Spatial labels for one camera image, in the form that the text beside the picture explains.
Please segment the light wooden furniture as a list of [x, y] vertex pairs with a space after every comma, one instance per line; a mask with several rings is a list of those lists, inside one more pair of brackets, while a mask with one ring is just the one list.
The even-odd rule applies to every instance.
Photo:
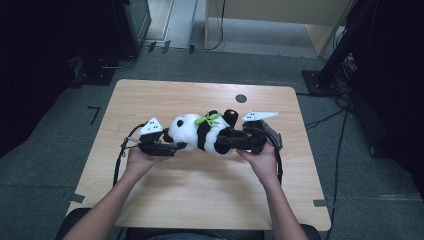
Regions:
[[304, 24], [317, 56], [323, 57], [338, 28], [357, 0], [206, 0], [205, 40], [209, 18]]

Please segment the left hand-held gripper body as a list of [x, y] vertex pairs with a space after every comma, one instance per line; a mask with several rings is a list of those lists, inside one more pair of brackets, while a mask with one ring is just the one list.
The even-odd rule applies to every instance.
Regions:
[[152, 150], [163, 147], [160, 136], [163, 133], [163, 127], [156, 117], [152, 117], [146, 124], [138, 131], [139, 142], [138, 147], [147, 155], [151, 155]]

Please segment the person's left hand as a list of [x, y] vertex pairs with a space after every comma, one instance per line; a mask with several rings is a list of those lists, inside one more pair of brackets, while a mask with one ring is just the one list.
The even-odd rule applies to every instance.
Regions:
[[150, 156], [144, 154], [139, 148], [131, 148], [127, 157], [123, 179], [137, 183], [154, 165], [165, 160], [168, 160], [168, 157]]

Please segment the dark curtain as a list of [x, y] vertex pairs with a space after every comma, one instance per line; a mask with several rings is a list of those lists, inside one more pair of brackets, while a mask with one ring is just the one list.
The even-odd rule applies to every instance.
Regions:
[[71, 85], [77, 0], [0, 0], [0, 158], [24, 143]]
[[371, 9], [353, 31], [349, 85], [386, 130], [381, 148], [424, 200], [424, 0], [359, 0]]

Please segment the black cabinet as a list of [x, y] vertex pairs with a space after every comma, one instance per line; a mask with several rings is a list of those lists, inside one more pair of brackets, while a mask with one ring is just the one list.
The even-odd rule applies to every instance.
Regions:
[[119, 57], [137, 57], [151, 24], [147, 0], [113, 0], [119, 36]]

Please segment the person's right hand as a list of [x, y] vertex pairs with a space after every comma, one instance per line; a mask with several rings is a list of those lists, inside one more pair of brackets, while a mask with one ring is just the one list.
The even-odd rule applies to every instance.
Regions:
[[245, 150], [237, 150], [237, 153], [251, 165], [263, 185], [278, 183], [277, 160], [273, 146], [266, 143], [263, 150], [257, 155]]

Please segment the panda plush toy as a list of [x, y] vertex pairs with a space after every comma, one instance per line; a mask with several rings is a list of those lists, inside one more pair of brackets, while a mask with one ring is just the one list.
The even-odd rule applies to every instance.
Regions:
[[212, 155], [228, 157], [233, 149], [218, 151], [217, 141], [224, 139], [224, 129], [235, 129], [237, 120], [238, 113], [232, 109], [227, 109], [224, 113], [211, 110], [204, 116], [195, 113], [183, 114], [177, 116], [164, 130], [163, 140], [167, 143], [185, 142], [185, 151], [200, 149]]

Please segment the black stand base plate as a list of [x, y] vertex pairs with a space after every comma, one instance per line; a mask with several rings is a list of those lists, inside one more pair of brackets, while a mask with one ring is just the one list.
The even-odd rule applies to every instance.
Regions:
[[114, 73], [115, 68], [101, 59], [84, 61], [74, 79], [74, 84], [108, 86]]

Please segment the person's dark clothing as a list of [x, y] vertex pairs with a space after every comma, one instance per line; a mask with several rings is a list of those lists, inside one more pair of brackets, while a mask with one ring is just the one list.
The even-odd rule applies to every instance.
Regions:
[[265, 240], [262, 230], [129, 228], [125, 240]]

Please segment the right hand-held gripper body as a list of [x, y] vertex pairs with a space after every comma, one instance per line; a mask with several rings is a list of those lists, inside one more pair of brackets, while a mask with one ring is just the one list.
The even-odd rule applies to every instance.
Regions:
[[244, 136], [242, 137], [242, 150], [246, 150], [253, 154], [259, 154], [263, 150], [267, 142], [264, 122], [262, 121], [264, 117], [264, 112], [250, 111], [242, 118], [244, 132]]

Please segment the black metal stand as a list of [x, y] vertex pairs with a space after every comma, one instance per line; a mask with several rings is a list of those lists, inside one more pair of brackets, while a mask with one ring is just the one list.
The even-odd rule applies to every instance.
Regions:
[[345, 92], [338, 85], [337, 72], [347, 58], [351, 47], [359, 39], [360, 31], [365, 29], [366, 19], [378, 2], [379, 0], [356, 0], [347, 17], [347, 30], [325, 66], [320, 71], [302, 71], [309, 95], [339, 96]]

